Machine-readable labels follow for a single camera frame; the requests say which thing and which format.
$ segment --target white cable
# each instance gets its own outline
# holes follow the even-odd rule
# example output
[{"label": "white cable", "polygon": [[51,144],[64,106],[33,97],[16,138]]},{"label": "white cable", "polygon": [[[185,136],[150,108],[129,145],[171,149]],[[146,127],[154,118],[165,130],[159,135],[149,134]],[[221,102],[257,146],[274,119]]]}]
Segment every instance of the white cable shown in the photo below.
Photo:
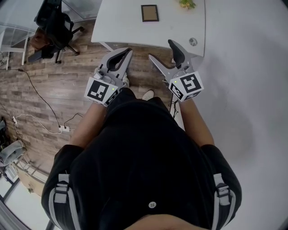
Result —
[{"label": "white cable", "polygon": [[59,133],[52,133],[52,132],[50,132],[36,117],[34,117],[33,115],[22,113],[22,114],[20,114],[19,116],[17,116],[15,110],[13,110],[13,116],[15,117],[15,119],[16,119],[16,121],[17,121],[17,124],[16,124],[16,127],[17,127],[17,128],[18,128],[18,117],[20,117],[20,116],[22,116],[22,115],[24,115],[24,116],[31,116],[31,117],[35,118],[35,119],[42,125],[42,127],[43,127],[44,129],[46,129],[47,132],[49,132],[49,133],[51,133],[51,134],[61,134],[61,133],[62,133],[62,130],[61,130],[61,132],[59,132]]}]

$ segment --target black chair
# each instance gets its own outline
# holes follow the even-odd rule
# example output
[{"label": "black chair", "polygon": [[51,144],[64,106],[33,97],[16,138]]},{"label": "black chair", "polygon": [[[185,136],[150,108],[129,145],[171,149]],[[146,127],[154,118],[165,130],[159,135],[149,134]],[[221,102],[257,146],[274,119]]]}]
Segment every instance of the black chair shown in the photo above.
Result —
[{"label": "black chair", "polygon": [[[72,50],[75,56],[80,54],[69,43],[73,35],[78,31],[84,31],[84,28],[79,27],[72,31],[74,23],[71,22],[67,14],[62,13],[61,0],[44,0],[34,21],[45,32],[52,44],[36,51],[28,58],[29,62],[42,58],[52,58],[54,53],[57,53],[55,63],[60,64],[61,61],[58,61],[60,51],[66,47]],[[66,22],[70,24],[69,29],[65,26]]]}]

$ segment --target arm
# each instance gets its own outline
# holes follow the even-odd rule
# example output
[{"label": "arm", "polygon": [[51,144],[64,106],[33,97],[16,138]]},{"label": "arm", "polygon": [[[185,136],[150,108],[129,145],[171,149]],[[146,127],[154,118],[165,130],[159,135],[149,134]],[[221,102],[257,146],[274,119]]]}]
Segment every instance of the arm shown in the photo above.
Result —
[{"label": "arm", "polygon": [[193,99],[179,102],[183,124],[187,135],[200,147],[214,145],[213,137],[201,117]]},{"label": "arm", "polygon": [[85,148],[99,134],[106,115],[106,107],[92,103],[70,139],[70,145]]}]

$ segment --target button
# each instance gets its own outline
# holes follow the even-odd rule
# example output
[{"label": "button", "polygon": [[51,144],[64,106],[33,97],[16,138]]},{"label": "button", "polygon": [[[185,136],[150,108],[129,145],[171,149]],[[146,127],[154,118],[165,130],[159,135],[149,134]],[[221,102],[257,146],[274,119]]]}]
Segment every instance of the button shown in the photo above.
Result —
[{"label": "button", "polygon": [[152,201],[149,203],[149,208],[155,208],[156,207],[156,202]]}]

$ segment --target shoe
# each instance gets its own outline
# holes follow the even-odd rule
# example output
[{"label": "shoe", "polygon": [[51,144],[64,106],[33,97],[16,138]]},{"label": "shoe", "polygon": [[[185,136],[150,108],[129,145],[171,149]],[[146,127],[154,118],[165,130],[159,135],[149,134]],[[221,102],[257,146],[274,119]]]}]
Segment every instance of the shoe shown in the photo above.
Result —
[{"label": "shoe", "polygon": [[144,94],[144,96],[142,97],[142,100],[148,101],[148,100],[150,100],[150,99],[153,98],[153,97],[154,97],[154,91],[153,91],[153,90],[149,90],[149,91],[147,91],[147,92]]},{"label": "shoe", "polygon": [[127,78],[127,74],[125,73],[124,74],[124,77],[122,79],[123,83],[124,83],[124,86],[123,87],[126,87],[126,88],[129,88],[129,79]]}]

